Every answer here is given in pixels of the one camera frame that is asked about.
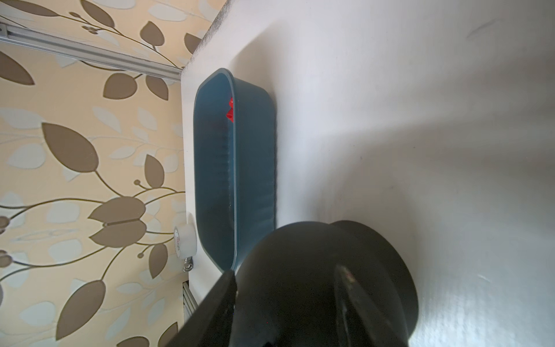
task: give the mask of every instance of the black cylinder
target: black cylinder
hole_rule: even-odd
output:
[[[334,269],[350,269],[400,340],[414,330],[418,302],[405,263],[360,223],[281,227],[249,253],[236,275],[230,346],[337,347]]]

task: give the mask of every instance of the blue plastic bin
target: blue plastic bin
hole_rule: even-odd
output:
[[[275,107],[264,89],[219,69],[196,93],[193,127],[200,242],[220,270],[236,269],[275,229]]]

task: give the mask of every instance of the white table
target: white table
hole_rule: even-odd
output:
[[[411,346],[553,346],[555,2],[235,0],[183,73],[277,106],[277,224],[362,222],[407,263]],[[194,257],[201,301],[220,275]]]

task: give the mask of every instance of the floral wallpaper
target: floral wallpaper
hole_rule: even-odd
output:
[[[225,0],[0,0],[0,22],[183,67]]]
[[[184,323],[180,86],[109,82],[135,75],[0,43],[0,346],[162,347]]]

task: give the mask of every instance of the red plastic piece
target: red plastic piece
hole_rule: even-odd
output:
[[[229,106],[231,107],[228,113],[225,115],[233,123],[233,98],[229,100]]]

